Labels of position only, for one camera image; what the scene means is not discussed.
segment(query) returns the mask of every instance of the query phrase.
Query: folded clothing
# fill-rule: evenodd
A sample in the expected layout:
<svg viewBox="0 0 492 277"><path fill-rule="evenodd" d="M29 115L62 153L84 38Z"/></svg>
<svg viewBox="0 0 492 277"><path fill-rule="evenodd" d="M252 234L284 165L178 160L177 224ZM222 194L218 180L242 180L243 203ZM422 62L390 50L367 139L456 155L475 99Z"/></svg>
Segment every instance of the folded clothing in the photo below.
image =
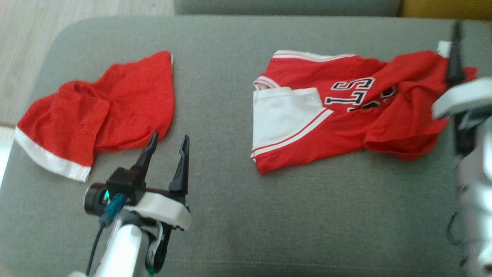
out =
<svg viewBox="0 0 492 277"><path fill-rule="evenodd" d="M173 114L172 56L162 51L38 99L15 140L40 166L85 182L98 153L145 147L155 131L163 139Z"/></svg>
<svg viewBox="0 0 492 277"><path fill-rule="evenodd" d="M447 120L447 59L432 51L391 62L280 50L253 94L251 158L261 174L361 148L411 161L430 152ZM476 68L465 68L467 80Z"/></svg>

